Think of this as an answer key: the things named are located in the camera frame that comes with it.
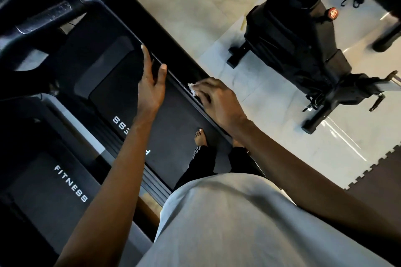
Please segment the person's left hand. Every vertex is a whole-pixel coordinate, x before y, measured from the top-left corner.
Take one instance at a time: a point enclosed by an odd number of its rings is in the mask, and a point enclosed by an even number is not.
[[[152,61],[148,49],[142,45],[143,76],[138,84],[138,113],[137,117],[154,119],[164,100],[166,91],[167,66],[162,64],[159,68],[157,80],[153,79]]]

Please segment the black pants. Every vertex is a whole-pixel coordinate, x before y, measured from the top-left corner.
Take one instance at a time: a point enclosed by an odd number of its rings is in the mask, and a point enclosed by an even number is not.
[[[228,155],[228,159],[230,160],[231,164],[231,173],[250,173],[263,176],[253,166],[254,162],[252,158],[248,155],[247,150],[243,147],[234,147]],[[189,168],[178,180],[173,191],[192,180],[215,175],[216,173],[213,173],[215,163],[216,150],[214,148],[207,146],[200,146],[196,148],[194,156],[189,163]]]

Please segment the person's right arm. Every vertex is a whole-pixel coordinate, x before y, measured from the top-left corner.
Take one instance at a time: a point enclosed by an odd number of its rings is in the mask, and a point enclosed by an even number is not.
[[[332,225],[392,264],[400,265],[401,236],[373,209],[334,184],[264,134],[243,112],[237,97],[222,81],[208,78],[193,89],[205,111],[250,152],[273,183],[298,207]]]

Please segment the hand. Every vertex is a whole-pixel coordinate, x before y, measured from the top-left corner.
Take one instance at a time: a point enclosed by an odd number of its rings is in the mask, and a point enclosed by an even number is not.
[[[155,82],[148,49],[144,45],[141,47],[143,51],[143,76],[138,84],[137,117],[153,120],[164,100],[167,66],[164,63],[160,66]]]
[[[210,77],[197,82],[192,88],[206,113],[224,130],[229,132],[247,120],[235,93],[221,80]]]

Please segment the exercise bike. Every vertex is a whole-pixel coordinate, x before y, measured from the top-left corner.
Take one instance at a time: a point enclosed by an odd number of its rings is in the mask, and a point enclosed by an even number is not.
[[[321,0],[267,0],[246,16],[245,42],[229,49],[227,63],[235,68],[248,51],[306,94],[315,109],[302,129],[312,134],[339,105],[357,105],[377,95],[369,109],[384,100],[384,91],[400,91],[397,71],[386,78],[351,73],[352,67],[337,48],[333,21],[336,8],[326,9]]]

